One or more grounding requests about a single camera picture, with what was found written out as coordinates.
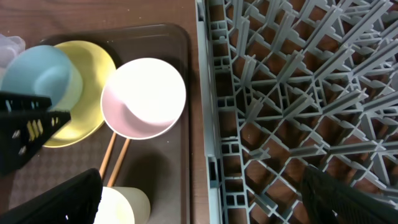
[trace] wooden stick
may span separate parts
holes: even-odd
[[[108,166],[109,158],[111,157],[114,140],[116,139],[116,133],[112,134],[111,140],[109,142],[108,148],[106,149],[104,160],[102,160],[101,168],[99,168],[99,174],[101,174],[101,178],[104,178],[104,173],[106,167]]]
[[[106,185],[107,187],[113,186],[113,184],[116,180],[116,177],[118,176],[119,169],[122,166],[122,162],[123,162],[124,156],[126,155],[127,148],[129,147],[129,143],[130,143],[130,139],[126,139],[126,141],[124,142],[122,151],[120,152],[120,155],[118,157],[118,160],[116,161],[116,165],[113,168],[111,178],[109,178],[108,184]]]

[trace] table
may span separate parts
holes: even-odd
[[[195,2],[192,0],[0,0],[0,34],[18,35],[31,47],[46,36],[159,23],[190,36],[191,222],[208,223]],[[0,180],[0,213],[7,210],[13,174]]]

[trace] gray dish rack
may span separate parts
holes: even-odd
[[[305,166],[398,208],[397,3],[196,4],[210,223],[305,223]]]

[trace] blue cup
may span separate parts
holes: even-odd
[[[49,45],[32,47],[6,68],[0,90],[49,97],[54,110],[71,110],[80,99],[83,80],[61,50]]]

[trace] yellow plate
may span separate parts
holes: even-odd
[[[109,54],[100,46],[86,41],[69,41],[56,48],[66,53],[79,70],[83,91],[72,108],[72,120],[48,140],[45,147],[64,147],[83,140],[104,122],[101,114],[101,92],[108,76],[116,70]]]

